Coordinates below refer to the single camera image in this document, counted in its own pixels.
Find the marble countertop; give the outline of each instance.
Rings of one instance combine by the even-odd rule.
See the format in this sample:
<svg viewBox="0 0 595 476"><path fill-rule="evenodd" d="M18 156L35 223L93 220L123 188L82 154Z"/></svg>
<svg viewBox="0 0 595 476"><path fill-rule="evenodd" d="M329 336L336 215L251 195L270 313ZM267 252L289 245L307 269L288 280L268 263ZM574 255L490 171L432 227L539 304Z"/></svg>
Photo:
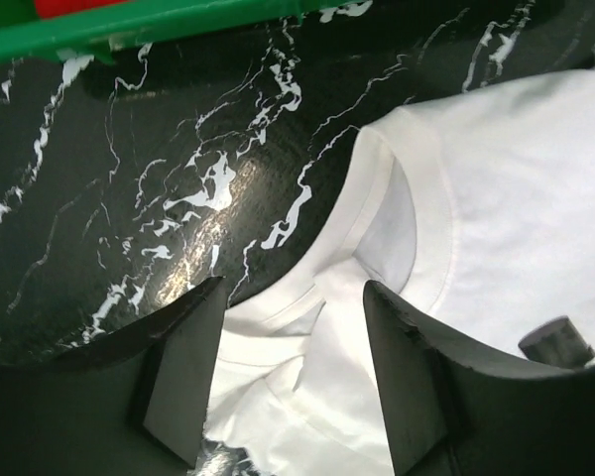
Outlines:
<svg viewBox="0 0 595 476"><path fill-rule="evenodd" d="M592 66L595 0L374 0L116 58L0 65L0 362L207 276L232 304L263 290L315 239L360 127Z"/></svg>

